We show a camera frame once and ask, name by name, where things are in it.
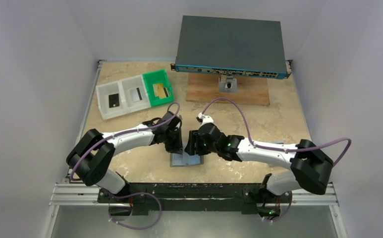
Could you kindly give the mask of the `black card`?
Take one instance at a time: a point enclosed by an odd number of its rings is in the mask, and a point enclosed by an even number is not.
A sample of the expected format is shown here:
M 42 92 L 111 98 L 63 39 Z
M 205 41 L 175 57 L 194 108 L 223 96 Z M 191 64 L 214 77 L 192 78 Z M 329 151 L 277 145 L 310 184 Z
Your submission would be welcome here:
M 119 93 L 108 95 L 109 108 L 116 108 L 120 106 Z

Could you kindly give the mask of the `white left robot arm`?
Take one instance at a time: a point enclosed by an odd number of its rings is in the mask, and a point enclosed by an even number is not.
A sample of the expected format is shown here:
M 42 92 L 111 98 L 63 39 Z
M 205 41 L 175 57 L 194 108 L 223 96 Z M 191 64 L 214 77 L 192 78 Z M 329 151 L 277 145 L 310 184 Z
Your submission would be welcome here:
M 97 185 L 117 203 L 128 199 L 128 182 L 109 169 L 114 156 L 143 146 L 163 143 L 168 153 L 182 153 L 182 120 L 168 111 L 138 126 L 118 132 L 87 131 L 66 158 L 72 172 L 86 185 Z

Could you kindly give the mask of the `grey leather card holder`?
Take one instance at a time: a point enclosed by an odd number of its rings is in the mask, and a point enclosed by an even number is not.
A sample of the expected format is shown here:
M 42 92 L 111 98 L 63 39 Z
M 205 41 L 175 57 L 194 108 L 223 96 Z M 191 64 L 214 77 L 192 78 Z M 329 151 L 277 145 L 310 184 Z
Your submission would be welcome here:
M 189 167 L 202 165 L 204 163 L 203 156 L 189 155 L 186 152 L 182 154 L 171 154 L 170 155 L 170 166 L 171 167 Z

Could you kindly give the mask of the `gold card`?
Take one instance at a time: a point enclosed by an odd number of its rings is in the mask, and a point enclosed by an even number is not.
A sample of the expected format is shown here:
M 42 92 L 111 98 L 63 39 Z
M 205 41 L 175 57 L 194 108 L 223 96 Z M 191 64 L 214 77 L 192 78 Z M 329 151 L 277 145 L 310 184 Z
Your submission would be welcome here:
M 164 85 L 162 83 L 153 84 L 154 95 L 160 99 L 166 97 Z
M 166 87 L 161 87 L 160 89 L 159 89 L 159 97 L 161 98 L 161 99 L 163 99 L 163 98 L 167 98 L 167 97 L 169 97 L 170 96 L 170 94 L 169 94 L 169 90 L 166 88 Z

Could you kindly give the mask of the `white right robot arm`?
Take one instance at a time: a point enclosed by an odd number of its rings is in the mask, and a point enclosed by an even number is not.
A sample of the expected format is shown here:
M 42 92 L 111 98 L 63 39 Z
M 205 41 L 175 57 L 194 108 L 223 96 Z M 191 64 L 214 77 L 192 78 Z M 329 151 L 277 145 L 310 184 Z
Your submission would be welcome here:
M 225 135 L 213 123 L 206 123 L 189 132 L 185 152 L 189 155 L 215 153 L 227 161 L 261 162 L 285 168 L 271 175 L 259 189 L 260 197 L 271 202 L 285 192 L 304 189 L 323 195 L 333 168 L 332 159 L 315 149 L 312 141 L 302 139 L 298 144 L 250 142 L 241 135 Z

